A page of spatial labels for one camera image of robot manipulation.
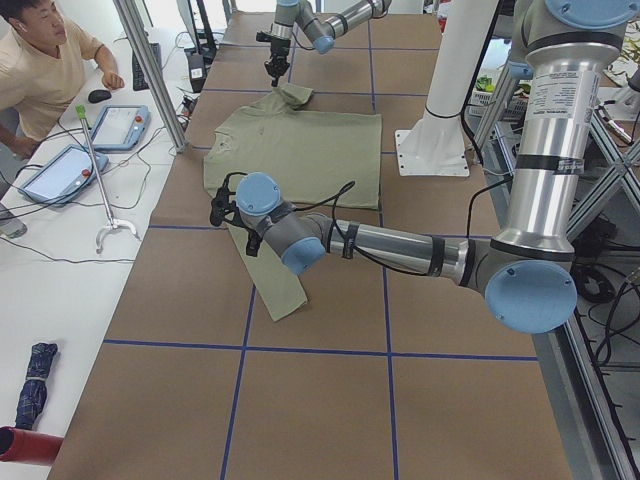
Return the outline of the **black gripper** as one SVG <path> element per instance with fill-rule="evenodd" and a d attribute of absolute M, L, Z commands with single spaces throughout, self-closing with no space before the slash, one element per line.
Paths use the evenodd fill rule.
<path fill-rule="evenodd" d="M 271 86 L 278 87 L 280 78 L 283 77 L 289 67 L 289 53 L 291 42 L 289 39 L 272 37 L 270 39 L 270 59 L 265 62 L 265 69 L 272 78 Z"/>
<path fill-rule="evenodd" d="M 258 232 L 251 228 L 247 229 L 247 234 L 248 238 L 245 247 L 246 254 L 248 256 L 257 256 L 262 243 L 262 237 Z"/>

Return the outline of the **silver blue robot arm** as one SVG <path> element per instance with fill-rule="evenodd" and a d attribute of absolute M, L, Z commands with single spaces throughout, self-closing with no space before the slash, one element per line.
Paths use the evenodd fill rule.
<path fill-rule="evenodd" d="M 256 33 L 258 42 L 270 44 L 265 70 L 271 78 L 271 86 L 277 87 L 289 69 L 288 56 L 295 25 L 310 41 L 313 50 L 325 54 L 334 47 L 337 38 L 364 22 L 386 15 L 391 4 L 386 0 L 358 1 L 342 13 L 321 20 L 309 1 L 278 1 L 270 30 Z"/>
<path fill-rule="evenodd" d="M 247 231 L 248 253 L 268 245 L 297 275 L 327 253 L 360 256 L 403 274 L 442 276 L 474 290 L 513 330 L 538 334 L 562 325 L 577 303 L 567 227 L 597 90 L 638 12 L 635 1 L 516 4 L 510 66 L 532 86 L 496 236 L 453 243 L 334 215 L 299 216 L 270 176 L 251 173 L 236 189 L 232 219 Z"/>

